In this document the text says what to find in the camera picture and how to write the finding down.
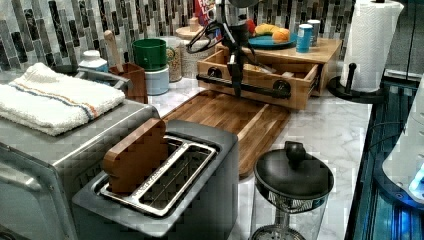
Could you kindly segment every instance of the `plate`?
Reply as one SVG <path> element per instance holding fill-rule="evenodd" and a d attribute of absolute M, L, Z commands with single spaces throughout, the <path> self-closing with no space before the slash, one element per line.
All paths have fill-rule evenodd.
<path fill-rule="evenodd" d="M 264 35 L 259 37 L 254 37 L 249 39 L 249 43 L 253 48 L 259 49 L 282 49 L 290 47 L 292 43 L 295 43 L 297 35 L 290 33 L 290 40 L 284 43 L 274 43 L 271 35 Z"/>

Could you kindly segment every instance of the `toaster slot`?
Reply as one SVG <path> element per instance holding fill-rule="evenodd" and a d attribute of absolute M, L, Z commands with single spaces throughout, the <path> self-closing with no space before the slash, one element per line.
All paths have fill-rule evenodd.
<path fill-rule="evenodd" d="M 184 197 L 217 150 L 210 146 L 165 136 L 169 157 L 132 194 L 123 196 L 109 191 L 107 175 L 94 184 L 95 192 L 140 212 L 164 216 Z"/>
<path fill-rule="evenodd" d="M 211 151 L 190 145 L 178 159 L 166 169 L 162 176 L 140 197 L 140 203 L 155 209 L 164 209 L 176 200 L 179 192 L 184 191 L 195 175 L 201 171 Z"/>

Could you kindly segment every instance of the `white towel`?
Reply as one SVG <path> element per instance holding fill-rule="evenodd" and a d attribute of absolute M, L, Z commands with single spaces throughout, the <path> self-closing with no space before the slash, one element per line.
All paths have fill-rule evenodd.
<path fill-rule="evenodd" d="M 0 85 L 0 116 L 55 136 L 99 117 L 124 98 L 120 90 L 36 63 Z"/>

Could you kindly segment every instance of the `french press lid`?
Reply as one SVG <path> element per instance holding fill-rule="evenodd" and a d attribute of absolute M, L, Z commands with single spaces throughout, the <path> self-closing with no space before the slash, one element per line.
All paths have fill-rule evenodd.
<path fill-rule="evenodd" d="M 298 142 L 287 141 L 284 149 L 263 154 L 256 162 L 254 172 L 257 188 L 286 199 L 320 199 L 334 185 L 330 169 L 307 154 L 303 144 Z"/>

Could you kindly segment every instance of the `blue cup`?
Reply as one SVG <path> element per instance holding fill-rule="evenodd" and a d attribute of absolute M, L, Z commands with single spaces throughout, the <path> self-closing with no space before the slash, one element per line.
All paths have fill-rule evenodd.
<path fill-rule="evenodd" d="M 297 33 L 296 52 L 307 53 L 311 46 L 313 26 L 311 24 L 300 24 Z"/>

